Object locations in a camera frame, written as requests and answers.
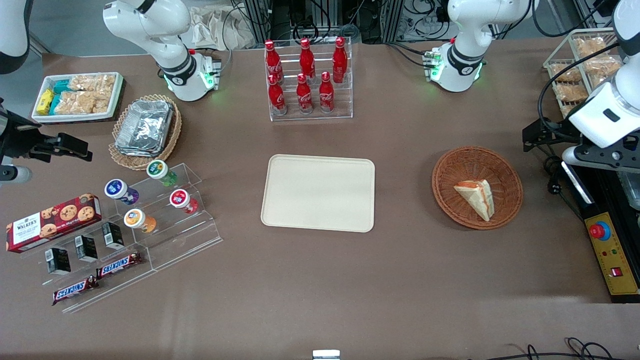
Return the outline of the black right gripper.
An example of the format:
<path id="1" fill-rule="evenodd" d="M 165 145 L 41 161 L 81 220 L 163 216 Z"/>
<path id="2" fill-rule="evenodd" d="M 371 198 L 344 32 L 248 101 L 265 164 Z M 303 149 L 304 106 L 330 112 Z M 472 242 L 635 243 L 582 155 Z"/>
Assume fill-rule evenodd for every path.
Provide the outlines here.
<path id="1" fill-rule="evenodd" d="M 1 112 L 0 157 L 2 164 L 11 164 L 12 158 L 30 158 L 45 163 L 51 157 L 72 157 L 85 162 L 93 160 L 89 144 L 67 133 L 58 133 L 45 140 L 43 148 L 34 148 L 41 143 L 42 125 L 11 111 Z"/>

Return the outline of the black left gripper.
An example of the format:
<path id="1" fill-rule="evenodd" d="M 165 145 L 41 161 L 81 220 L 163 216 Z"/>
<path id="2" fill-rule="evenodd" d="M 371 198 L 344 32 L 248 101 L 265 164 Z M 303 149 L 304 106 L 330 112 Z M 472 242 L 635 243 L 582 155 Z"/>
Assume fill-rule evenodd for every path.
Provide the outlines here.
<path id="1" fill-rule="evenodd" d="M 522 130 L 522 151 L 530 152 L 535 147 L 548 142 L 549 133 L 560 142 L 569 142 L 574 146 L 566 148 L 561 158 L 565 162 L 638 162 L 639 132 L 631 132 L 610 146 L 598 146 L 580 130 L 571 124 L 551 124 L 546 119 L 535 121 L 537 129 Z"/>

